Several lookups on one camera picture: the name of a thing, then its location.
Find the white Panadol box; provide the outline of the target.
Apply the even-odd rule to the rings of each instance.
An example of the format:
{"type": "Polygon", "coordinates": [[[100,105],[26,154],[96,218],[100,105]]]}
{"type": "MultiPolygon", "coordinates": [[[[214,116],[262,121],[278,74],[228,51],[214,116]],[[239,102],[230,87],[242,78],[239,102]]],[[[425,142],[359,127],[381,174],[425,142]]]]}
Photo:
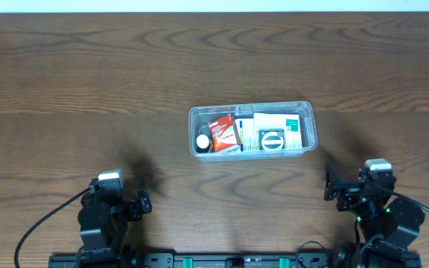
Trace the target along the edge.
{"type": "Polygon", "coordinates": [[[300,118],[289,114],[254,114],[255,131],[282,129],[285,132],[285,148],[282,150],[297,150],[302,148],[300,118]]]}

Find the clear plastic container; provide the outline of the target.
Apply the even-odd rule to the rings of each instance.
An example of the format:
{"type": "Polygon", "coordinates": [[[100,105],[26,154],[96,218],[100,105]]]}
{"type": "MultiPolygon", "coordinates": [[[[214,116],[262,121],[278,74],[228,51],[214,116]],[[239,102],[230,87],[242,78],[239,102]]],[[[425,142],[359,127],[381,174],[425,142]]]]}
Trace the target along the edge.
{"type": "Polygon", "coordinates": [[[317,147],[317,130],[312,105],[307,101],[290,101],[275,103],[245,103],[221,106],[198,106],[188,113],[188,136],[190,151],[202,162],[226,162],[237,160],[258,160],[272,158],[298,157],[317,147]],[[241,151],[241,148],[230,152],[198,153],[195,145],[200,125],[208,124],[225,115],[239,118],[253,118],[255,113],[298,115],[302,134],[302,148],[297,150],[257,150],[241,151]]]}

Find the green square box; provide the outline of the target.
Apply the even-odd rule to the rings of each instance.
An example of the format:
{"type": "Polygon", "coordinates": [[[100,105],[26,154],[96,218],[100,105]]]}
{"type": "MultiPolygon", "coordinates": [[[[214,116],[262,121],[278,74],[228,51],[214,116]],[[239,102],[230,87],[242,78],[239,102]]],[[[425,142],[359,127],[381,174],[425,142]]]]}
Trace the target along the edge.
{"type": "Polygon", "coordinates": [[[281,150],[285,148],[285,132],[282,129],[259,130],[261,150],[281,150]]]}

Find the small white-capped bottle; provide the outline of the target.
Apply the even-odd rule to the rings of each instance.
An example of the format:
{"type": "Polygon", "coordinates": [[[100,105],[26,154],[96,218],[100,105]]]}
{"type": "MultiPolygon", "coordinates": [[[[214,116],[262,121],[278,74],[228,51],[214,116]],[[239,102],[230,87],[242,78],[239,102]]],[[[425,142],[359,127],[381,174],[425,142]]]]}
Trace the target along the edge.
{"type": "Polygon", "coordinates": [[[213,152],[212,134],[208,124],[202,124],[199,126],[195,139],[195,145],[198,153],[213,152]]]}

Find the blue cooling patch box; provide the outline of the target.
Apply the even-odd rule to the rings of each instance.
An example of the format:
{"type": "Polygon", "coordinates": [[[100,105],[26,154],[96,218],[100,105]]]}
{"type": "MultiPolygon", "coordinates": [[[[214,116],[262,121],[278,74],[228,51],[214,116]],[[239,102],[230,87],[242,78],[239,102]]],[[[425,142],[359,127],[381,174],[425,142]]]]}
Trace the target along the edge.
{"type": "Polygon", "coordinates": [[[241,141],[241,151],[259,150],[258,134],[255,131],[253,118],[239,118],[235,120],[238,135],[241,141]]]}

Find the red medicine box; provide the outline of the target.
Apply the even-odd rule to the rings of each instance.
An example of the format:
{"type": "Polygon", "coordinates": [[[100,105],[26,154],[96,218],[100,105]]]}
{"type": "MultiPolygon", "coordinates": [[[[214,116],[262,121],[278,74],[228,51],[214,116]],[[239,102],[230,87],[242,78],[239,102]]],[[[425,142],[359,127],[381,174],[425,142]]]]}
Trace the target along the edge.
{"type": "Polygon", "coordinates": [[[241,147],[238,128],[233,115],[225,115],[209,123],[215,153],[230,152],[241,147]]]}

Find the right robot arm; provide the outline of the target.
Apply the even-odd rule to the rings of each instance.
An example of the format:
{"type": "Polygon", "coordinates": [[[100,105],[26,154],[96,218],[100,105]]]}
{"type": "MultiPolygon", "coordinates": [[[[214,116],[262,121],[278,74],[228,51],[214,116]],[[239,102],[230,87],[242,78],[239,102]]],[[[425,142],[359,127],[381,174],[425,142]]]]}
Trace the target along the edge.
{"type": "Polygon", "coordinates": [[[356,216],[355,241],[344,243],[329,258],[330,267],[420,267],[408,246],[419,236],[425,213],[411,202],[390,201],[396,177],[384,159],[370,159],[356,176],[328,165],[324,200],[356,216]]]}

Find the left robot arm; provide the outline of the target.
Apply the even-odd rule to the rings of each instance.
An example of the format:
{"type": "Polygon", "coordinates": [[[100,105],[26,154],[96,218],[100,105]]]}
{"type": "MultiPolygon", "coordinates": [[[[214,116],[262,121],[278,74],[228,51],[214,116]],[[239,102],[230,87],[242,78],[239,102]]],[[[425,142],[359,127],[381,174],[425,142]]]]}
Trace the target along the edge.
{"type": "Polygon", "coordinates": [[[76,267],[143,267],[143,257],[124,245],[128,223],[152,212],[146,187],[126,200],[120,179],[92,179],[81,200],[77,220],[83,245],[76,254],[76,267]]]}

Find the black mounting rail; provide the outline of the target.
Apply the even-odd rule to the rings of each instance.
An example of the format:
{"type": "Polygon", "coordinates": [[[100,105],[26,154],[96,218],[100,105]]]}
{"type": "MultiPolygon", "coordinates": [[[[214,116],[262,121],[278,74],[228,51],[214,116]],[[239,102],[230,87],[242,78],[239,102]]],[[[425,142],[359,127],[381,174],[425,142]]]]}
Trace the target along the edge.
{"type": "Polygon", "coordinates": [[[305,252],[299,255],[179,255],[171,253],[150,253],[143,260],[135,259],[124,263],[114,261],[89,263],[82,256],[51,256],[49,268],[71,267],[142,267],[142,268],[295,268],[295,267],[355,267],[353,262],[333,263],[328,253],[305,252]]]}

